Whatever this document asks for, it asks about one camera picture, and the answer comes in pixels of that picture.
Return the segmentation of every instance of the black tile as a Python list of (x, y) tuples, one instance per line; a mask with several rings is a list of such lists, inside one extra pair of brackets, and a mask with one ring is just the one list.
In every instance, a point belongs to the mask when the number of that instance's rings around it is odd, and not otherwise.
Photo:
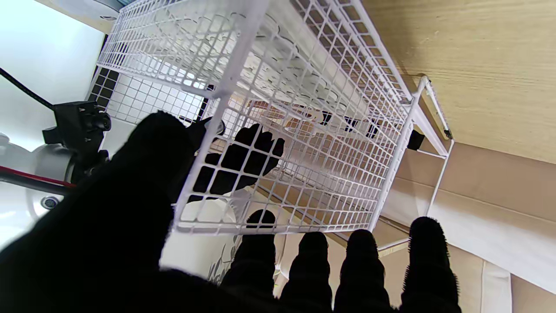
[(98, 97), (97, 104), (103, 108), (106, 108), (108, 106), (108, 99), (105, 99), (103, 97)]
[(102, 84), (104, 84), (104, 80), (105, 80), (105, 78), (99, 75), (99, 77), (97, 78), (96, 84), (102, 86)]
[(103, 96), (103, 97), (105, 97), (105, 98), (107, 98), (107, 99), (110, 99), (110, 98), (112, 97), (112, 90), (103, 88), (103, 89), (101, 90), (100, 96)]
[(116, 88), (116, 82), (111, 79), (107, 79), (105, 81), (104, 87), (114, 90)]
[(120, 73), (118, 73), (116, 71), (110, 71), (110, 73), (108, 73), (108, 78), (112, 79), (112, 80), (118, 80), (119, 75), (120, 75)]
[(98, 86), (98, 85), (95, 85), (95, 86), (93, 87), (93, 91), (91, 91), (91, 93), (93, 93), (93, 94), (95, 94), (95, 95), (98, 95), (100, 92), (101, 92), (101, 87)]

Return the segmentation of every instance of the metal grid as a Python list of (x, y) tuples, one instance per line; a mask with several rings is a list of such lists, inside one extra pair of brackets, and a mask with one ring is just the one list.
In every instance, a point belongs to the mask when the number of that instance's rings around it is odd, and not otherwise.
[[(91, 96), (96, 96), (94, 89)], [(208, 102), (202, 96), (126, 74), (119, 74), (113, 85), (104, 84), (102, 90), (108, 97), (106, 112), (113, 118), (133, 124), (138, 124), (150, 113), (164, 111), (189, 126), (201, 120)]]
[[(238, 14), (234, 6), (259, 7), (266, 14), (257, 17), (252, 8)], [(215, 54), (199, 53), (195, 40), (188, 42), (197, 47), (195, 54), (184, 54), (184, 38), (198, 27), (190, 25), (190, 19), (203, 18), (192, 18), (190, 12), (201, 11), (209, 12), (212, 21), (216, 18), (211, 14), (218, 12), (220, 20), (234, 21), (233, 26), (219, 24), (213, 34), (218, 38), (211, 42)], [(108, 112), (137, 123), (162, 109), (190, 123), (214, 116), (226, 125), (224, 134), (213, 135), (216, 123), (211, 124), (203, 140), (176, 204), (177, 230), (287, 233), (373, 228), (409, 138), (404, 124), (412, 98), (363, 14), (360, 3), (349, 0), (274, 0), (268, 6), (265, 1), (141, 0), (123, 10), (99, 64), (134, 77), (120, 75)], [(238, 15), (250, 22), (238, 22)], [(242, 27), (253, 27), (254, 22), (256, 34), (251, 30), (253, 36), (245, 39), (249, 32)], [(201, 32), (203, 40), (212, 33)], [(248, 46), (229, 46), (231, 41)], [(157, 54), (161, 46), (164, 55)], [(197, 66), (199, 55), (210, 55), (203, 66)], [(232, 58), (243, 66), (219, 61)], [(151, 95), (152, 90), (164, 93), (164, 99)], [(176, 105), (180, 94), (195, 101), (180, 99)], [(240, 130), (254, 125), (254, 138), (238, 141)], [(270, 135), (270, 146), (257, 146), (259, 138)], [(279, 156), (271, 152), (281, 150), (278, 138), (284, 142)], [(238, 151), (245, 156), (232, 167), (228, 163), (241, 155)], [(221, 156), (210, 162), (211, 153)], [(250, 169), (251, 157), (262, 160), (258, 171)], [(276, 166), (264, 175), (261, 169), (272, 162)], [(217, 174), (203, 177), (207, 171)], [(215, 191), (222, 173), (233, 182), (229, 191), (251, 178), (250, 195)], [(203, 179), (207, 183), (199, 191), (196, 183)], [(193, 197), (200, 201), (188, 204)], [(204, 219), (207, 203), (215, 198), (228, 203), (226, 210), (220, 219)], [(238, 201), (247, 205), (237, 208), (233, 203)], [(250, 206), (281, 210), (274, 212), (274, 224), (248, 224)]]

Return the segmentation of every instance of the metal rod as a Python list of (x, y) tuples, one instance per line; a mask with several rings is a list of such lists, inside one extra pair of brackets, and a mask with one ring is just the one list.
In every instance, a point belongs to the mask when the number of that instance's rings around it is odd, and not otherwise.
[(444, 130), (450, 130), (450, 128), (448, 127), (448, 123), (446, 123), (446, 119), (444, 118), (444, 113), (442, 112), (442, 109), (438, 104), (438, 99), (436, 98), (436, 93), (434, 92), (433, 85), (430, 80), (426, 85), (426, 90), (429, 94), (429, 97), (433, 100), (434, 108), (436, 109), (436, 112), (438, 112), (438, 117), (440, 117), (440, 121), (442, 122)]
[(416, 107), (419, 106), (421, 93), (423, 93), (426, 82), (428, 81), (429, 79), (426, 76), (421, 77), (417, 91), (413, 94), (413, 99), (411, 100), (411, 109), (409, 109), (408, 113), (408, 119), (405, 121), (404, 126), (401, 130), (399, 142), (394, 149), (394, 157), (390, 162), (390, 170), (388, 171), (388, 174), (386, 175), (386, 178), (384, 180), (383, 189), (380, 191), (379, 201), (376, 204), (375, 210), (371, 215), (369, 231), (373, 231), (377, 221), (379, 220), (380, 212), (382, 211), (384, 203), (386, 202), (386, 197), (388, 196), (388, 191), (390, 191), (390, 187), (392, 186), (392, 182), (394, 181), (394, 175), (397, 172), (399, 162), (401, 161), (401, 157), (403, 156), (405, 148), (407, 147), (407, 142), (405, 140), (409, 140), (409, 137), (407, 136), (408, 131), (409, 129), (413, 128), (411, 127), (413, 125), (413, 112), (415, 112)]
[(448, 150), (448, 155), (446, 159), (444, 159), (444, 164), (442, 165), (442, 170), (440, 171), (440, 175), (438, 176), (438, 181), (436, 182), (436, 186), (434, 187), (433, 196), (430, 198), (429, 206), (426, 209), (425, 216), (429, 215), (430, 208), (433, 207), (434, 199), (436, 198), (436, 194), (438, 192), (438, 188), (440, 187), (440, 182), (442, 181), (442, 176), (444, 176), (444, 170), (446, 169), (446, 165), (448, 164), (448, 159), (450, 158), (450, 153), (452, 148), (454, 147), (454, 139), (450, 141), (450, 149)]
[(443, 156), (443, 155), (438, 155), (438, 154), (430, 153), (430, 152), (423, 151), (423, 150), (420, 150), (420, 149), (417, 149), (416, 151), (417, 151), (417, 152), (424, 153), (424, 154), (432, 155), (433, 157), (437, 157), (437, 158), (440, 158), (440, 159), (446, 159), (446, 157)]
[(5, 171), (0, 171), (0, 182), (6, 182), (17, 186), (58, 195), (67, 195), (70, 192), (70, 189), (65, 186), (42, 182), (40, 180), (20, 176)]
[(408, 238), (404, 238), (404, 239), (400, 239), (400, 240), (397, 240), (397, 241), (394, 241), (394, 242), (390, 242), (390, 243), (388, 243), (388, 244), (385, 244), (385, 245), (383, 245), (383, 246), (380, 246), (380, 247), (377, 248), (377, 250), (378, 250), (378, 251), (386, 250), (386, 249), (395, 247), (395, 246), (397, 246), (397, 245), (399, 245), (399, 244), (401, 244), (401, 243), (408, 242), (408, 241), (409, 241), (409, 237), (408, 237)]

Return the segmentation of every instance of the glove finger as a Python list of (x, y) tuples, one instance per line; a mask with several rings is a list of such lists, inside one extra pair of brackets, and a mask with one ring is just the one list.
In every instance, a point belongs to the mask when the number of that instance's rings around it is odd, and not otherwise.
[(286, 141), (282, 138), (276, 139), (276, 145), (274, 146), (274, 149), (272, 150), (272, 154), (277, 156), (277, 157), (281, 157), (284, 154), (284, 144), (285, 143), (286, 143)]
[(187, 137), (189, 138), (189, 141), (191, 143), (191, 150), (193, 152), (199, 150), (199, 148), (201, 147), (203, 137), (205, 136), (207, 131), (205, 124), (207, 124), (211, 120), (212, 117), (206, 118), (202, 121), (193, 123), (188, 128), (186, 128)]
[(205, 157), (205, 163), (206, 164), (216, 165), (216, 164), (218, 164), (219, 160), (220, 160), (220, 154), (219, 153), (209, 153)]
[(237, 132), (235, 140), (245, 145), (251, 145), (257, 134), (257, 129), (259, 129), (259, 124), (255, 124), (249, 128), (244, 127)]
[(259, 134), (257, 138), (257, 142), (255, 142), (255, 148), (258, 150), (262, 150), (264, 152), (270, 152), (270, 148), (272, 148), (272, 133), (266, 131), (264, 133)]

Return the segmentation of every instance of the white object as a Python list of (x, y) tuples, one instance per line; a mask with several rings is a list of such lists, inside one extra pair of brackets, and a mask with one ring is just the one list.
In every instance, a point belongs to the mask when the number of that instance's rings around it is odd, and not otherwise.
[[(98, 60), (121, 73), (107, 111), (132, 123), (162, 109), (226, 124), (223, 136), (210, 124), (176, 203), (177, 230), (332, 232), (376, 223), (425, 86), (408, 92), (359, 1), (303, 3), (140, 0), (122, 9)], [(285, 140), (278, 166), (264, 177), (245, 173), (245, 162), (226, 171), (257, 178), (254, 190), (267, 197), (193, 192), (202, 167), (223, 168), (205, 164), (205, 155), (226, 153), (256, 123)], [(289, 218), (271, 228), (204, 222), (205, 199), (198, 216), (184, 219), (192, 194), (276, 204)]]
[(123, 4), (117, 0), (52, 0), (54, 4), (77, 16), (114, 21)]

